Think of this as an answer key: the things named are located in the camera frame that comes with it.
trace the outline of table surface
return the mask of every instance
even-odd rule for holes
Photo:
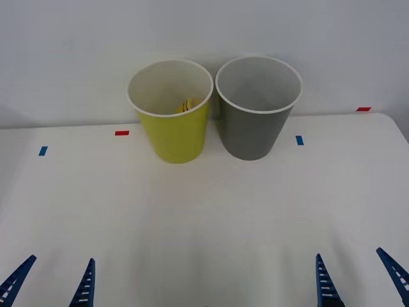
[[[317,253],[347,307],[403,306],[375,252],[409,269],[409,145],[385,115],[291,117],[251,162],[213,122],[179,165],[139,124],[0,144],[0,281],[38,257],[15,306],[68,306],[91,257],[97,307],[316,306]]]

